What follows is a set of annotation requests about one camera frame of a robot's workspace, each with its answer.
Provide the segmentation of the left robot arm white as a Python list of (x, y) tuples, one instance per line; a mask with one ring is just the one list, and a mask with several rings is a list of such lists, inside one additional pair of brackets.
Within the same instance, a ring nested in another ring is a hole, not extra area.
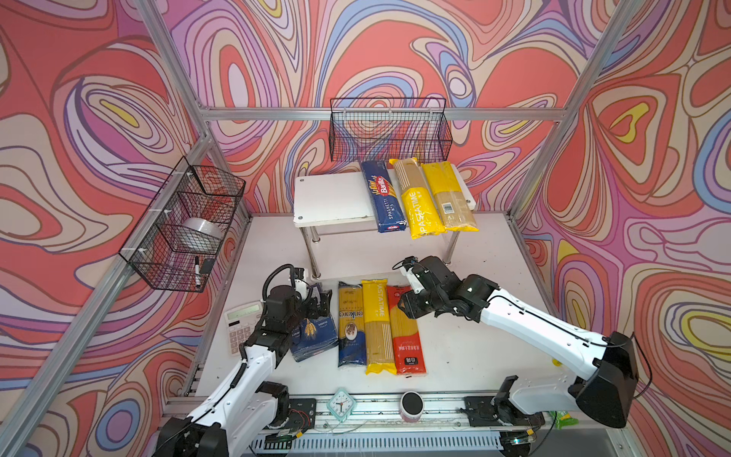
[(289, 388), (270, 375), (293, 345), (306, 318), (330, 316), (331, 291), (297, 280), (267, 292), (251, 336), (239, 345), (239, 360), (218, 388), (184, 419), (160, 430), (153, 456), (240, 456), (264, 430), (291, 441), (315, 424), (310, 399), (291, 401)]

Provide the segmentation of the yellow Pastatime spaghetti pack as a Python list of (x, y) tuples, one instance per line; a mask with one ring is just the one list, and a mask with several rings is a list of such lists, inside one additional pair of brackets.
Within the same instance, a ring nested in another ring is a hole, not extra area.
[(396, 374), (395, 357), (388, 307), (388, 281), (362, 282), (365, 342), (367, 343), (367, 374), (388, 372)]

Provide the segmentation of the dark blue pasta box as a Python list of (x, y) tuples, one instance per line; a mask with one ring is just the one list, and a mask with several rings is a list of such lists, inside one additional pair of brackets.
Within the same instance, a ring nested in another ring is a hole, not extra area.
[[(321, 283), (317, 283), (313, 290), (315, 288), (323, 289)], [(326, 318), (310, 320), (306, 315), (299, 328), (293, 331), (290, 352), (300, 363), (337, 346), (338, 331), (330, 310), (330, 316)]]

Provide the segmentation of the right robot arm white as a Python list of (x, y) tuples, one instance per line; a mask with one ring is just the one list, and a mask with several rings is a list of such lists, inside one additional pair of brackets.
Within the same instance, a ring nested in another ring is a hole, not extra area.
[(569, 324), (478, 274), (461, 279), (442, 259), (409, 256), (394, 265), (411, 290), (399, 307), (410, 319), (451, 314), (501, 329), (563, 365), (563, 372), (504, 379), (494, 405), (533, 415), (582, 411), (608, 428), (624, 428), (639, 381), (635, 339), (618, 331), (605, 336)]

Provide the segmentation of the blue yellow Ankara spaghetti pack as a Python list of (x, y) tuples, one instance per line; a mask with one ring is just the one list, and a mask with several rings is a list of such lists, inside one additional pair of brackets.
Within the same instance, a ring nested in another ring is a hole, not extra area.
[(362, 287), (340, 282), (338, 299), (338, 366), (365, 366), (367, 342)]

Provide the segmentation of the dark blue spaghetti pack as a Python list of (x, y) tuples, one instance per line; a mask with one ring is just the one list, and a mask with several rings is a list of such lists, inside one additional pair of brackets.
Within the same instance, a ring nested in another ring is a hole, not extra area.
[(399, 204), (386, 163), (384, 161), (365, 161), (361, 163), (361, 170), (367, 181), (378, 232), (405, 230), (407, 219)]

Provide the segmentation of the red spaghetti pack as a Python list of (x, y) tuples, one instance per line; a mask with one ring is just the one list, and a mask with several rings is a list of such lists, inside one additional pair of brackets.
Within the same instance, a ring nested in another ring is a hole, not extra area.
[(386, 289), (396, 371), (399, 375), (426, 374), (426, 362), (417, 321), (408, 318), (399, 308), (400, 300), (410, 288), (388, 286)]

